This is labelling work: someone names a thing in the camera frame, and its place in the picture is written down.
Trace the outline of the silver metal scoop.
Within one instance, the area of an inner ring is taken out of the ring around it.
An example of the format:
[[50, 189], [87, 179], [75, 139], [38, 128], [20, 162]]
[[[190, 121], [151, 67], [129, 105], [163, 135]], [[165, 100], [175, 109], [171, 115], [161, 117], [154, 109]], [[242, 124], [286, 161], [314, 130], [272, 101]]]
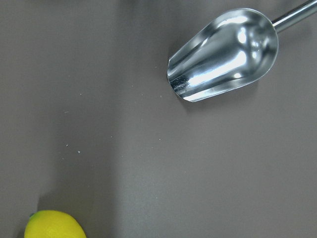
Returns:
[[251, 8], [223, 13], [169, 59], [171, 88], [198, 102], [256, 82], [275, 63], [278, 34], [316, 11], [316, 1], [309, 0], [273, 21]]

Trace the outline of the yellow lemon right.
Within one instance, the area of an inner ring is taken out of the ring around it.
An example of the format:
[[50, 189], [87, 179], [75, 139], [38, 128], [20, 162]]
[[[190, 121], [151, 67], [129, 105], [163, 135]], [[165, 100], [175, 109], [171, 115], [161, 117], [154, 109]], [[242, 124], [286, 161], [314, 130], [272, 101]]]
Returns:
[[25, 227], [25, 238], [86, 238], [80, 224], [71, 215], [42, 210], [32, 214]]

